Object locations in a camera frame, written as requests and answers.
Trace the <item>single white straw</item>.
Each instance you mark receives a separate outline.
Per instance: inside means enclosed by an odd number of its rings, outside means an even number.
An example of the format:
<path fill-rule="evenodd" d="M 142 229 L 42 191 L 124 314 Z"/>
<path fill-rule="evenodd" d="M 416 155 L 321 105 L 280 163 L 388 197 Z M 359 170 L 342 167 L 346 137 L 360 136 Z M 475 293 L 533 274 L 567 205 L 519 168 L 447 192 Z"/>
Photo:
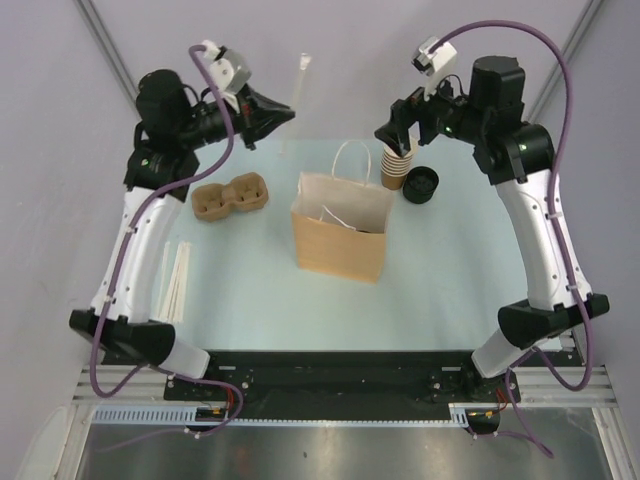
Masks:
<path fill-rule="evenodd" d="M 299 104 L 302 96 L 304 80 L 306 76 L 307 69 L 312 61 L 312 56 L 309 53 L 302 52 L 299 59 L 299 68 L 296 76 L 296 81 L 294 85 L 294 91 L 291 99 L 291 108 L 295 114 L 299 110 Z M 280 156 L 285 157 L 287 153 L 288 144 L 292 138 L 294 133 L 295 121 L 291 120 L 287 123 L 286 132 L 282 139 L 281 148 L 280 148 Z"/>

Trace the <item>brown paper bag white handles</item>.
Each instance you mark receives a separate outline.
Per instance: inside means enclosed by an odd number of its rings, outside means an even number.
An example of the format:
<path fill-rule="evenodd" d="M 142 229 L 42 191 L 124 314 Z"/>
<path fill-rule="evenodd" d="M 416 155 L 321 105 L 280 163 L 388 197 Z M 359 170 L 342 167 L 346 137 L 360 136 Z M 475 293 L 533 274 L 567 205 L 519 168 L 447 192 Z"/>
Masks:
<path fill-rule="evenodd" d="M 362 180 L 336 175 L 338 159 L 351 143 L 347 140 L 338 148 L 329 174 L 299 175 L 297 196 L 290 209 L 296 259 L 305 270 L 375 284 L 385 264 L 394 196 L 391 190 L 370 181 L 370 152 L 366 153 L 367 171 Z"/>

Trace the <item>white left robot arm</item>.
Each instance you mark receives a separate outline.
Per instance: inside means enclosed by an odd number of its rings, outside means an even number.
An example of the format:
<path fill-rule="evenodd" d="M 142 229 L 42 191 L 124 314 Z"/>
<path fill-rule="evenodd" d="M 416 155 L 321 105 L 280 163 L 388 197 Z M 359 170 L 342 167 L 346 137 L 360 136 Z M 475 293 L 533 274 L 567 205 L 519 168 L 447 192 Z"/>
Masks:
<path fill-rule="evenodd" d="M 180 340 L 151 315 L 151 290 L 165 241 L 184 205 L 186 179 L 199 168 L 197 149 L 227 139 L 215 103 L 191 103 L 194 90 L 160 69 L 139 82 L 134 151 L 127 163 L 124 210 L 117 243 L 91 305 L 75 310 L 72 330 L 107 352 L 186 377 L 197 398 L 214 397 L 220 374 L 208 352 Z"/>

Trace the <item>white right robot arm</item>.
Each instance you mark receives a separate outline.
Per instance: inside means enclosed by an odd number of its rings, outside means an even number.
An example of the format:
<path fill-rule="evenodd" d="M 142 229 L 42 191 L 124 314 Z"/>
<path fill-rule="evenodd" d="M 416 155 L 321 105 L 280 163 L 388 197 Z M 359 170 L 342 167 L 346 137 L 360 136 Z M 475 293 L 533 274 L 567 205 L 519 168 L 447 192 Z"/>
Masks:
<path fill-rule="evenodd" d="M 389 121 L 374 135 L 396 154 L 444 135 L 473 146 L 473 158 L 504 204 L 523 260 L 526 299 L 502 307 L 498 330 L 471 355 L 461 376 L 463 393 L 484 401 L 503 374 L 546 339 L 606 314 L 609 299 L 593 292 L 581 273 L 562 217 L 559 184 L 552 178 L 555 152 L 548 131 L 523 121 L 525 72 L 512 57 L 485 56 L 472 67 L 468 93 L 454 95 L 453 59 L 417 54 L 412 63 L 423 87 L 394 102 Z"/>

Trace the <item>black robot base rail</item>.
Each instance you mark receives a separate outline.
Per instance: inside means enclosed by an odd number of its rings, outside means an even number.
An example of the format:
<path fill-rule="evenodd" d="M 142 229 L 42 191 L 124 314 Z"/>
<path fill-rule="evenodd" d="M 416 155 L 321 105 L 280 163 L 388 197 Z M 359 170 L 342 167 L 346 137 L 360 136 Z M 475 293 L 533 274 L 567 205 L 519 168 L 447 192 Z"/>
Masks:
<path fill-rule="evenodd" d="M 453 403 L 520 399 L 523 373 L 483 379 L 468 351 L 215 352 L 207 376 L 239 388 L 245 420 L 444 420 Z"/>

